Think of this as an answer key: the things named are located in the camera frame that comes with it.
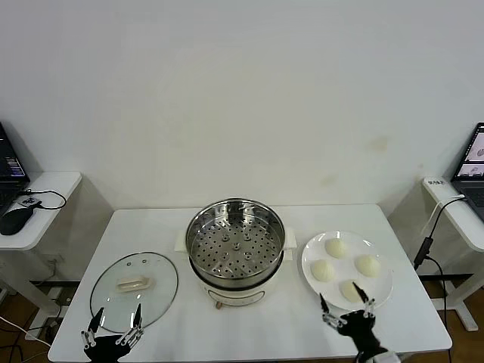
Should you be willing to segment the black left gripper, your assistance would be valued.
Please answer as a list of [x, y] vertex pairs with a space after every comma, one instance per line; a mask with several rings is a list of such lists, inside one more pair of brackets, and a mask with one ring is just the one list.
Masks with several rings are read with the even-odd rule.
[[141, 317], [141, 304], [132, 316], [131, 327], [121, 336], [110, 335], [95, 337], [103, 317], [104, 307], [101, 307], [96, 315], [90, 320], [87, 330], [81, 331], [84, 342], [84, 353], [94, 363], [117, 363], [118, 360], [131, 351], [130, 346], [135, 346], [144, 334]]

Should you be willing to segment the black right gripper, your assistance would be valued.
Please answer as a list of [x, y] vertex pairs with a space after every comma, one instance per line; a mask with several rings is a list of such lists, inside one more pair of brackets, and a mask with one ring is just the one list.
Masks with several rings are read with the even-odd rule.
[[375, 300], [370, 299], [366, 292], [360, 288], [354, 281], [352, 286], [355, 288], [364, 308], [347, 313], [345, 315], [334, 315], [320, 293], [320, 302], [322, 309], [322, 320], [333, 329], [337, 329], [340, 335], [350, 337], [358, 350], [359, 355], [379, 355], [387, 352], [380, 341], [375, 337], [373, 328], [375, 325], [374, 305]]

